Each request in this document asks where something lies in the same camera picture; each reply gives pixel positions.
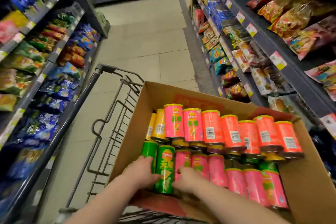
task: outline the green chip can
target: green chip can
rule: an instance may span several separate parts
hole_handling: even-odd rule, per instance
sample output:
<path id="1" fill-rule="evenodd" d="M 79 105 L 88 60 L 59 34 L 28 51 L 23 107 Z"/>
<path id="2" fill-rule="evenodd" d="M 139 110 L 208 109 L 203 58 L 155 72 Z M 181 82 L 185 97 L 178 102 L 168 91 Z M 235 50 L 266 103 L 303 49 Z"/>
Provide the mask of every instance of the green chip can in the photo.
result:
<path id="1" fill-rule="evenodd" d="M 172 194 L 174 181 L 175 148 L 171 145 L 161 145 L 157 150 L 156 173 L 162 175 L 155 183 L 155 192 Z"/>
<path id="2" fill-rule="evenodd" d="M 155 174 L 156 154 L 158 152 L 158 143 L 155 141 L 145 141 L 142 146 L 141 156 L 152 157 L 152 174 Z"/>

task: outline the left hand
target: left hand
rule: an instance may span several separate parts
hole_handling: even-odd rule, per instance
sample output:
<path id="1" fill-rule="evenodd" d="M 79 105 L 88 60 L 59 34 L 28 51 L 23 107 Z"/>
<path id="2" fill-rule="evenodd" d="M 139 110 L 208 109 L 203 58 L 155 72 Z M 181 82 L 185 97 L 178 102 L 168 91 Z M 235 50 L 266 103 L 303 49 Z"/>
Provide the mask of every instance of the left hand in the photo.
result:
<path id="1" fill-rule="evenodd" d="M 145 158 L 140 156 L 125 168 L 122 175 L 127 177 L 129 181 L 134 182 L 136 189 L 147 188 L 161 178 L 159 174 L 152 174 L 152 161 L 152 157 Z"/>

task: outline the tiled floor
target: tiled floor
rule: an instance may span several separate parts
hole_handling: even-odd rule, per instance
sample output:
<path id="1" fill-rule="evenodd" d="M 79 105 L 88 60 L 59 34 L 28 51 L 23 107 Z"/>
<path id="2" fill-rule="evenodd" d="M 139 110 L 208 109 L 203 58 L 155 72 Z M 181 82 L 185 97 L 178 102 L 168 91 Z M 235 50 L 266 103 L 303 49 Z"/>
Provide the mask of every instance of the tiled floor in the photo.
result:
<path id="1" fill-rule="evenodd" d="M 183 32 L 186 22 L 179 0 L 139 0 L 97 10 L 102 11 L 109 20 L 111 30 L 108 39 L 101 45 L 94 66 L 98 63 L 113 65 L 136 72 L 146 81 L 199 90 Z M 65 207 L 95 141 L 91 124 L 98 118 L 105 118 L 119 84 L 118 76 L 103 73 L 82 106 L 58 154 L 39 224 L 54 223 L 58 210 Z M 122 90 L 119 98 L 125 98 L 126 94 Z M 113 114 L 111 121 L 104 127 L 102 141 L 91 165 L 93 169 L 98 168 L 116 119 L 117 116 Z M 107 173 L 111 171 L 108 167 L 105 170 Z M 72 200 L 72 207 L 80 208 L 85 204 L 94 176 L 85 171 Z M 97 181 L 106 182 L 106 179 L 99 177 Z M 99 192 L 102 188 L 102 185 L 95 185 L 93 192 Z"/>

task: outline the cardboard box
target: cardboard box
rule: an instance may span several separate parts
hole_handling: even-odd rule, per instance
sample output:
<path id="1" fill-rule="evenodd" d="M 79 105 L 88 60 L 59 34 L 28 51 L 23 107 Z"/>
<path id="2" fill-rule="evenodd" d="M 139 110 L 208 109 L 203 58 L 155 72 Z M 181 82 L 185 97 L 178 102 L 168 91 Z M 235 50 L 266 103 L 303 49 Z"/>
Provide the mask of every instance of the cardboard box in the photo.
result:
<path id="1" fill-rule="evenodd" d="M 221 116 L 234 114 L 239 120 L 251 120 L 266 114 L 273 116 L 275 121 L 293 122 L 305 158 L 279 166 L 292 211 L 292 216 L 288 213 L 282 216 L 296 223 L 336 223 L 336 189 L 299 117 L 155 82 L 146 82 L 142 88 L 109 182 L 141 154 L 152 111 L 170 103 L 183 104 L 184 108 L 197 107 L 202 111 L 215 109 L 220 111 Z M 177 199 L 139 191 L 130 204 L 201 221 L 218 222 L 205 205 L 189 197 Z"/>

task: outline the shopping cart basket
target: shopping cart basket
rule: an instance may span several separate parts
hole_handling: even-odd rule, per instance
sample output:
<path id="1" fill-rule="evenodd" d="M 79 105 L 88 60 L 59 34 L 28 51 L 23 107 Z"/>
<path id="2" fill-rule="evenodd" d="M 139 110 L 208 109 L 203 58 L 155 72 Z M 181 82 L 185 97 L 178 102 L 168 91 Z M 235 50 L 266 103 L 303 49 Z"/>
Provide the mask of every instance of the shopping cart basket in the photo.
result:
<path id="1" fill-rule="evenodd" d="M 85 99 L 89 95 L 90 91 L 92 90 L 93 86 L 97 82 L 100 74 L 103 72 L 111 73 L 120 76 L 120 86 L 115 94 L 113 102 L 109 107 L 105 119 L 97 119 L 93 122 L 91 131 L 96 136 L 95 141 L 91 147 L 91 150 L 84 162 L 82 170 L 77 178 L 77 181 L 73 187 L 73 190 L 70 194 L 70 197 L 65 205 L 65 208 L 59 210 L 59 217 L 56 220 L 56 224 L 61 224 L 65 222 L 66 219 L 71 217 L 71 215 L 76 212 L 78 209 L 71 207 L 72 200 L 78 188 L 78 185 L 82 179 L 82 176 L 85 170 L 89 173 L 94 174 L 94 178 L 92 180 L 92 184 L 90 186 L 89 191 L 87 192 L 86 202 L 87 203 L 92 196 L 95 196 L 97 192 L 94 191 L 101 191 L 105 185 L 104 181 L 105 178 L 110 175 L 114 161 L 117 157 L 117 153 L 119 151 L 120 145 L 123 141 L 125 136 L 128 123 L 131 119 L 132 113 L 134 111 L 135 105 L 137 103 L 141 88 L 143 86 L 144 80 L 137 74 L 127 70 L 119 69 L 109 65 L 97 65 L 95 72 L 90 77 L 88 84 L 86 85 L 85 89 L 83 90 L 82 94 L 78 98 L 76 103 L 79 103 L 78 110 L 84 103 Z M 139 79 L 140 83 L 136 83 L 132 81 L 130 76 L 133 75 L 137 79 Z M 121 92 L 127 92 L 126 97 L 123 101 L 119 100 Z M 110 136 L 107 141 L 105 150 L 103 155 L 100 158 L 100 162 L 97 168 L 92 168 L 93 159 L 96 156 L 96 153 L 99 149 L 99 146 L 102 142 L 102 132 L 106 124 L 111 121 L 112 115 L 117 117 L 115 125 L 110 133 Z M 97 132 L 96 127 L 100 124 L 100 128 Z M 158 224 L 174 224 L 180 221 L 196 221 L 191 218 L 182 218 L 179 216 L 173 216 L 166 213 L 160 213 L 155 211 L 149 210 L 140 210 L 132 213 L 125 213 L 119 219 L 120 223 L 158 223 Z"/>

